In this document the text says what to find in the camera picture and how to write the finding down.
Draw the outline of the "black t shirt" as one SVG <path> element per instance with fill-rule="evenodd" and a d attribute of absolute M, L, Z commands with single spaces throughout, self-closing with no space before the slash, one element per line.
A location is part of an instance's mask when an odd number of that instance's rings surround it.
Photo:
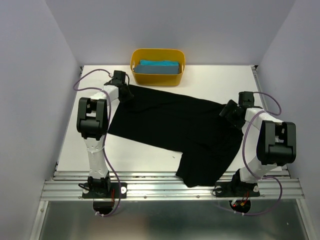
<path fill-rule="evenodd" d="M 184 184 L 213 186 L 243 141 L 242 131 L 220 116 L 224 105 L 134 85 L 130 91 L 133 99 L 118 105 L 108 132 L 180 152 L 176 175 Z"/>

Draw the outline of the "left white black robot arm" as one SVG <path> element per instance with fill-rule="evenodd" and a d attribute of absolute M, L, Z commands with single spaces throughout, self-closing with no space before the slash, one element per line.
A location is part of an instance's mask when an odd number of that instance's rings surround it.
<path fill-rule="evenodd" d="M 130 77 L 120 70 L 113 74 L 105 70 L 110 80 L 99 87 L 78 88 L 77 92 L 97 90 L 90 97 L 81 97 L 78 100 L 76 129 L 84 140 L 88 161 L 89 174 L 86 183 L 80 183 L 83 198 L 111 198 L 121 191 L 121 183 L 113 184 L 110 164 L 106 150 L 106 138 L 111 120 L 111 103 L 119 100 L 125 103 L 134 98 L 130 91 Z"/>

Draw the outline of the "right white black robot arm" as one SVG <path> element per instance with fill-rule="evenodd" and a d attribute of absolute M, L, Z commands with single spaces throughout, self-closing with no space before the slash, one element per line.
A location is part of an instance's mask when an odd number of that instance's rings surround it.
<path fill-rule="evenodd" d="M 270 113 L 255 105 L 254 92 L 242 91 L 238 101 L 229 100 L 219 114 L 232 126 L 241 130 L 247 126 L 243 144 L 251 127 L 259 131 L 256 154 L 238 169 L 230 182 L 216 183 L 213 193 L 218 198 L 258 197 L 258 181 L 271 170 L 291 164 L 297 155 L 296 125 L 278 119 L 280 113 Z"/>

